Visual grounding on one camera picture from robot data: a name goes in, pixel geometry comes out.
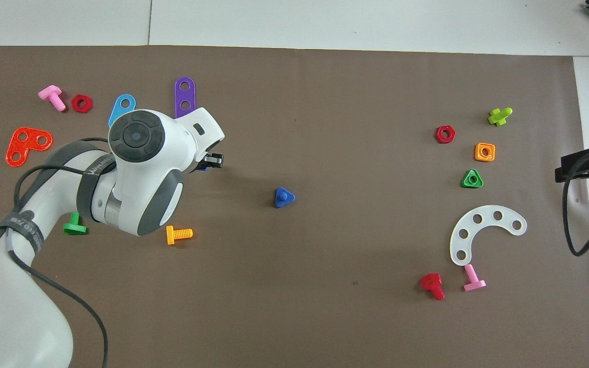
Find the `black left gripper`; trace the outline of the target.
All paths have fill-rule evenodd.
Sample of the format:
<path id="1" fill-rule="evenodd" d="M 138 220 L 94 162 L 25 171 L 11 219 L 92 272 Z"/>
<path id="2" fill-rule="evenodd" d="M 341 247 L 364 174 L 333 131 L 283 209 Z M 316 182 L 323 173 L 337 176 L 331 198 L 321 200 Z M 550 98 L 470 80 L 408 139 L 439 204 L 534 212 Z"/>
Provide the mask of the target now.
<path id="1" fill-rule="evenodd" d="M 220 169 L 223 167 L 224 154 L 219 153 L 202 153 L 195 157 L 195 163 L 199 165 L 204 160 L 205 166 Z"/>

